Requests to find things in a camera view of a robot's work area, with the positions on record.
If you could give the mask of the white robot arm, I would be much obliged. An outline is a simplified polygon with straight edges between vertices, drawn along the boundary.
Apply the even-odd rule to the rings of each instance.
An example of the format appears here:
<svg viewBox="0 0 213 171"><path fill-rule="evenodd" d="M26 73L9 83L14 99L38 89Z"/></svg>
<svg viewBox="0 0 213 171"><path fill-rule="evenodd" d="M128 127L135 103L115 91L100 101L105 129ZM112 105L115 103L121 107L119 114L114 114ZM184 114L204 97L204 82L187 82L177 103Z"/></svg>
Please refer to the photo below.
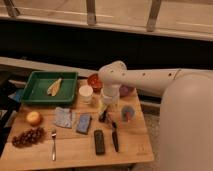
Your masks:
<svg viewBox="0 0 213 171"><path fill-rule="evenodd" d="M101 67L98 77L103 83L101 101L105 107L118 102L122 85L162 96L169 84L183 75L185 69L128 70L122 61Z"/></svg>

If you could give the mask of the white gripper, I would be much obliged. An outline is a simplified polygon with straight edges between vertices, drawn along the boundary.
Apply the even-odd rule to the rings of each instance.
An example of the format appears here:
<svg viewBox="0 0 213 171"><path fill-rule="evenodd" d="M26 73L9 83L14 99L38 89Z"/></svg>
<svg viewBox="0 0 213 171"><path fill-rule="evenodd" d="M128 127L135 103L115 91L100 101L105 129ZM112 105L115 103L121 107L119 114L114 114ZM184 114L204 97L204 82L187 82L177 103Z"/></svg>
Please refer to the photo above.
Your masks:
<svg viewBox="0 0 213 171"><path fill-rule="evenodd" d="M99 116L102 116L103 113L107 110L107 106L111 104L116 104L119 100L119 86L118 85L104 85L101 89L101 101L103 104L99 105ZM118 107L110 106L108 113L111 117L118 116Z"/></svg>

